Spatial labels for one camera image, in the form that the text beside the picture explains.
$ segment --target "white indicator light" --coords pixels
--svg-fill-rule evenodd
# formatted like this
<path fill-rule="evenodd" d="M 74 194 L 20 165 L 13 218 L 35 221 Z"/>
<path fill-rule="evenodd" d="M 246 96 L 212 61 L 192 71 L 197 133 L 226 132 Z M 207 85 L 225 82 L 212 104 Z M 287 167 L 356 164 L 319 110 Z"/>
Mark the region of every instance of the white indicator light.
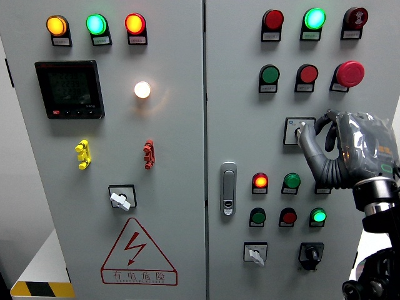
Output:
<path fill-rule="evenodd" d="M 139 98 L 147 98 L 150 95 L 150 84 L 148 84 L 146 81 L 141 81 L 138 82 L 135 85 L 135 95 Z"/>

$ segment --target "green indicator light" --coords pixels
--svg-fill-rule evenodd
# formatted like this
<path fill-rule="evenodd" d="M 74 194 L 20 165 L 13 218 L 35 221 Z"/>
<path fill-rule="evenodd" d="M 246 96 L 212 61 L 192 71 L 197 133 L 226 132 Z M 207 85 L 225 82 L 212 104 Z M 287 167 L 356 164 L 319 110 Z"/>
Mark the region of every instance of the green indicator light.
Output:
<path fill-rule="evenodd" d="M 289 189 L 296 189 L 300 186 L 300 176 L 296 173 L 290 173 L 285 176 L 284 183 Z"/>
<path fill-rule="evenodd" d="M 86 19 L 86 27 L 91 34 L 98 36 L 106 31 L 106 19 L 100 14 L 92 14 Z"/>
<path fill-rule="evenodd" d="M 325 12 L 321 8 L 312 8 L 304 17 L 304 23 L 307 28 L 316 30 L 321 28 L 325 23 Z"/>
<path fill-rule="evenodd" d="M 252 217 L 252 221 L 253 221 L 254 223 L 257 223 L 257 224 L 261 224 L 261 223 L 264 222 L 265 220 L 266 220 L 266 216 L 265 216 L 265 214 L 262 214 L 261 212 L 255 213 L 255 214 L 253 215 L 253 217 Z"/>
<path fill-rule="evenodd" d="M 313 209 L 311 212 L 311 217 L 315 222 L 323 222 L 326 219 L 325 210 L 322 208 Z"/>
<path fill-rule="evenodd" d="M 391 166 L 389 166 L 388 164 L 383 164 L 381 166 L 382 171 L 387 172 L 387 173 L 393 173 L 393 169 Z"/>
<path fill-rule="evenodd" d="M 262 80 L 266 83 L 274 83 L 278 78 L 279 72 L 275 67 L 266 67 L 262 72 Z"/>

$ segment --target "red indicator light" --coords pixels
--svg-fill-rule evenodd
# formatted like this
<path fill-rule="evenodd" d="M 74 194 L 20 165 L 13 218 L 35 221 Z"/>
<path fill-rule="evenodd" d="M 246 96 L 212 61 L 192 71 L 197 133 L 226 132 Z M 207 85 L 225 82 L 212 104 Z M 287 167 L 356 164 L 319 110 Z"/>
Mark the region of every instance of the red indicator light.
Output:
<path fill-rule="evenodd" d="M 272 9 L 265 13 L 264 24 L 269 29 L 279 29 L 283 24 L 283 13 L 281 11 Z"/>
<path fill-rule="evenodd" d="M 364 78 L 364 66 L 358 61 L 346 61 L 336 71 L 338 83 L 346 88 L 359 84 Z"/>
<path fill-rule="evenodd" d="M 311 83 L 315 81 L 318 77 L 318 70 L 315 66 L 306 66 L 303 70 L 301 70 L 300 78 L 305 83 Z"/>
<path fill-rule="evenodd" d="M 141 14 L 128 14 L 125 19 L 125 27 L 131 34 L 141 34 L 146 27 L 146 21 Z"/>
<path fill-rule="evenodd" d="M 368 12 L 363 7 L 352 7 L 346 11 L 344 21 L 351 29 L 361 29 L 368 21 Z"/>
<path fill-rule="evenodd" d="M 283 216 L 283 221 L 286 224 L 292 224 L 292 223 L 296 222 L 297 219 L 298 219 L 298 217 L 294 212 L 288 212 L 287 214 L 285 214 Z"/>
<path fill-rule="evenodd" d="M 264 173 L 257 173 L 253 176 L 252 183 L 255 188 L 264 189 L 268 186 L 268 177 Z"/>

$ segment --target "yellow black warning stripe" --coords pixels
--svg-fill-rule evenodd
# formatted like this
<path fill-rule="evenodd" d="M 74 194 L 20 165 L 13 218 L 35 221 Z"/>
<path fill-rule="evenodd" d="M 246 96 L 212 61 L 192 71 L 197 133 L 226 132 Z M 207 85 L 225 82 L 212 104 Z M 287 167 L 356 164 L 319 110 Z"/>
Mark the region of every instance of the yellow black warning stripe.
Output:
<path fill-rule="evenodd" d="M 75 298 L 73 285 L 69 282 L 18 281 L 11 289 L 11 295 L 31 297 Z"/>

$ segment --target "digital power meter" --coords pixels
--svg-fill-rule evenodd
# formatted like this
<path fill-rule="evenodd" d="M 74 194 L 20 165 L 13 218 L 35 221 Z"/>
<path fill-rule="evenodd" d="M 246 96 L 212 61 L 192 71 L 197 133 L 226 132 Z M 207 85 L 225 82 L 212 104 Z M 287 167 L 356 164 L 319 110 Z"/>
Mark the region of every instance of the digital power meter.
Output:
<path fill-rule="evenodd" d="M 49 119 L 104 117 L 96 61 L 39 61 L 35 68 Z"/>

